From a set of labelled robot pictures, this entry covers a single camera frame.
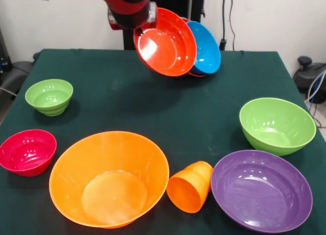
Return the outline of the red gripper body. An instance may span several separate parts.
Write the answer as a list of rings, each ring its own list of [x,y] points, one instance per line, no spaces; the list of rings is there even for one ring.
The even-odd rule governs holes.
[[[136,13],[120,14],[108,9],[108,21],[113,30],[145,30],[155,28],[158,21],[156,2],[149,2]]]

